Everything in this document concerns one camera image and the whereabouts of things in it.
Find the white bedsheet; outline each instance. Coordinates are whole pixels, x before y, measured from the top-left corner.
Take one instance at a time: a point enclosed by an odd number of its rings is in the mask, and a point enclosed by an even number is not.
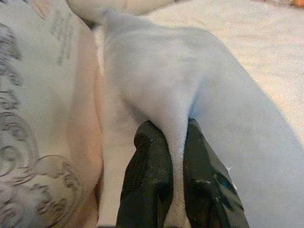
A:
[[[299,142],[304,145],[304,10],[289,9],[248,0],[192,0],[159,9],[147,16],[153,22],[167,26],[205,28],[218,36],[235,55],[260,88],[281,110]],[[102,30],[95,30],[96,41],[102,44]],[[102,68],[103,52],[99,50]],[[114,224],[124,170],[134,153],[133,136],[145,120],[122,102],[108,84],[104,85],[104,181],[98,224]],[[209,143],[221,150],[217,142]],[[274,213],[285,209],[280,199],[272,199]],[[278,227],[276,221],[263,217],[261,211],[249,211],[251,227]],[[290,227],[299,221],[278,221]]]

